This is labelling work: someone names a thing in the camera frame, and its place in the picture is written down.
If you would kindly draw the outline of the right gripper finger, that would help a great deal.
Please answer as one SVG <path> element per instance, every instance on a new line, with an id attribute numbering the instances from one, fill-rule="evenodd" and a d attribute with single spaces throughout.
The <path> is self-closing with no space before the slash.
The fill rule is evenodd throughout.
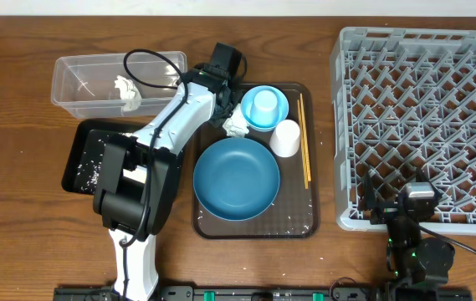
<path id="1" fill-rule="evenodd" d="M 417 196 L 442 196 L 443 193 L 439 191 L 425 175 L 423 170 L 419 170 L 415 176 L 415 192 Z"/>
<path id="2" fill-rule="evenodd" d="M 358 210 L 359 211 L 370 211 L 376 207 L 376 195 L 375 188 L 371 179 L 371 174 L 369 171 L 362 177 L 361 181 L 363 187 L 363 195 L 359 202 Z"/>

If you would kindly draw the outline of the white tissue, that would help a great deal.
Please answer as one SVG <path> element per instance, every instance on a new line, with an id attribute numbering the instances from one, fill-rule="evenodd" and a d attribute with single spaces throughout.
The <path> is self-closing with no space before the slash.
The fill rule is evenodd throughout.
<path id="1" fill-rule="evenodd" d="M 224 121 L 223 129 L 229 137 L 244 137 L 249 133 L 248 123 L 243 116 L 240 104 L 237 104 L 232 115 Z"/>
<path id="2" fill-rule="evenodd" d="M 122 107 L 123 112 L 131 112 L 141 106 L 141 93 L 131 79 L 118 75 L 115 80 L 115 88 L 120 92 L 120 99 L 125 102 Z"/>

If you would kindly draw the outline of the dark blue plate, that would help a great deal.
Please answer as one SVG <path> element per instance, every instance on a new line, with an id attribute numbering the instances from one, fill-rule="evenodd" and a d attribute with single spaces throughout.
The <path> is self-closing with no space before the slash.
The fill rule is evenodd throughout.
<path id="1" fill-rule="evenodd" d="M 232 222 L 263 214 L 278 195 L 280 183 L 272 153 L 248 138 L 226 138 L 210 145 L 193 172 L 199 203 L 215 217 Z"/>

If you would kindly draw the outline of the pile of white rice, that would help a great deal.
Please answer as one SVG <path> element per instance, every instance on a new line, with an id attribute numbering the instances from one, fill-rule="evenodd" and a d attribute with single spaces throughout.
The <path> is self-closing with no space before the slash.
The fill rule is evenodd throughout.
<path id="1" fill-rule="evenodd" d="M 99 179 L 105 146 L 113 135 L 132 136 L 130 132 L 89 130 L 71 148 L 64 189 L 69 192 L 94 195 Z"/>

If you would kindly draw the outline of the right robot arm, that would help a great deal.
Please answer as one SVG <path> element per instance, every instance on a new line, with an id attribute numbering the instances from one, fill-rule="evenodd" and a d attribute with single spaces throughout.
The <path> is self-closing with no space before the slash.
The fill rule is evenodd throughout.
<path id="1" fill-rule="evenodd" d="M 384 224 L 389 240 L 386 265 L 395 278 L 376 288 L 372 300 L 438 300 L 438 288 L 448 282 L 454 247 L 436 237 L 422 236 L 420 223 L 430 219 L 442 193 L 421 173 L 387 200 L 375 193 L 372 176 L 362 180 L 362 211 L 371 213 L 370 223 Z"/>

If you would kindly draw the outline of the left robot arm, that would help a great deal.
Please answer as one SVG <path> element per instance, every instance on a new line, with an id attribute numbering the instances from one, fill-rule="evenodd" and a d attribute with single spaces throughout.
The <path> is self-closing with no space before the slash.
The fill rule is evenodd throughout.
<path id="1" fill-rule="evenodd" d="M 229 116 L 239 62 L 198 64 L 181 74 L 172 100 L 148 125 L 105 144 L 93 209 L 115 246 L 116 300 L 147 300 L 155 291 L 156 235 L 177 194 L 183 149 L 209 120 Z"/>

